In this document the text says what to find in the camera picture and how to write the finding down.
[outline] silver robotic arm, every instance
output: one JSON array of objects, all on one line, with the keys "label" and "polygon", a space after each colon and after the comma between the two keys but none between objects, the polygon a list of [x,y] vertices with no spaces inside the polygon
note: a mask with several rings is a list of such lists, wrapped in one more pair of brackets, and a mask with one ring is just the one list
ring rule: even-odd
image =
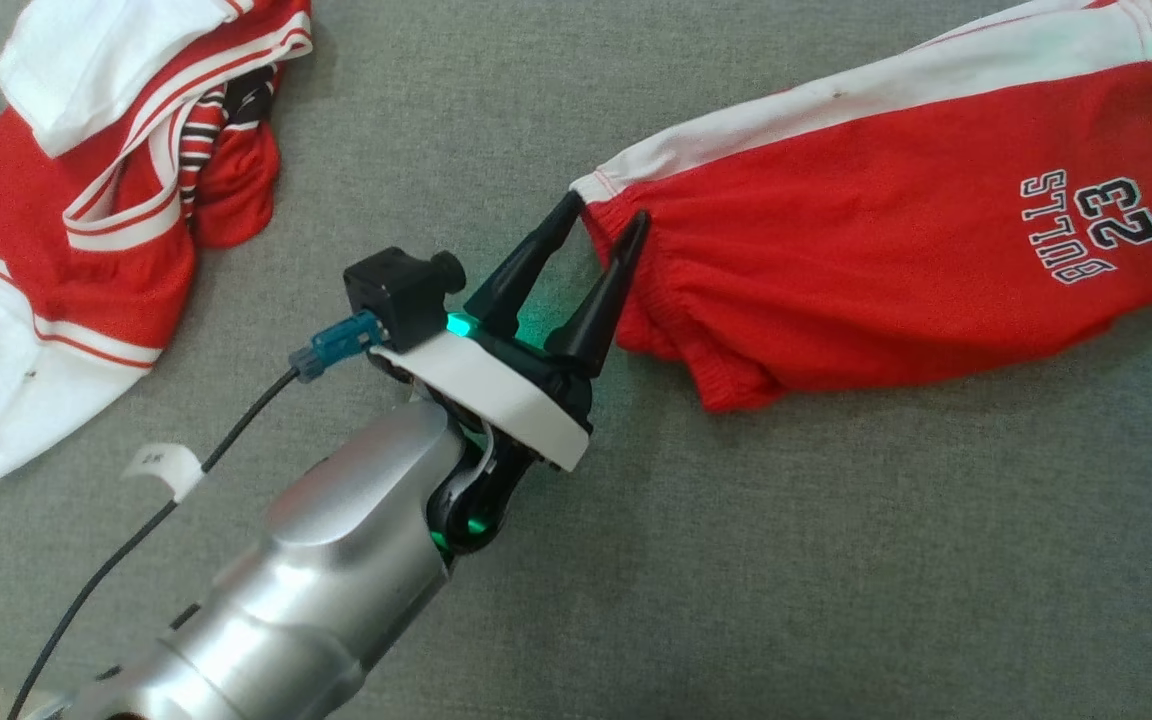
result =
[{"label": "silver robotic arm", "polygon": [[455,283],[434,282],[461,273],[447,255],[420,263],[391,249],[348,270],[353,310],[374,314],[366,327],[384,338],[370,357],[411,384],[412,400],[294,483],[262,537],[168,632],[31,718],[317,720],[354,697],[457,559],[497,536],[532,462],[571,470],[589,446],[591,379],[649,218],[626,228],[544,350],[514,338],[522,302],[581,209],[566,196],[450,319],[444,291]]}]

